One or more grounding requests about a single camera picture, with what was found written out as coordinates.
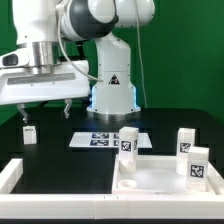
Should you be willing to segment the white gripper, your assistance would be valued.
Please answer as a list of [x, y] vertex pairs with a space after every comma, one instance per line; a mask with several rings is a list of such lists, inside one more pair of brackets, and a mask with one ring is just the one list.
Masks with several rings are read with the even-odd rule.
[[88, 78], [68, 62], [54, 65], [49, 73], [33, 74], [24, 49], [0, 57], [0, 105], [17, 104], [25, 124], [29, 118], [25, 103], [65, 100], [68, 119], [72, 98], [86, 97], [89, 91]]

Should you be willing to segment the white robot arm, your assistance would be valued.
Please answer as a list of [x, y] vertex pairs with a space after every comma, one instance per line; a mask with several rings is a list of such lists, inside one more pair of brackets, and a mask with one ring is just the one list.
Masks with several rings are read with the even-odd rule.
[[[155, 13], [153, 0], [12, 0], [17, 49], [0, 56], [0, 105], [92, 98], [94, 116], [136, 113], [136, 89], [130, 81], [131, 49], [112, 30], [138, 28]], [[84, 58], [60, 59], [65, 43], [93, 40], [98, 76]]]

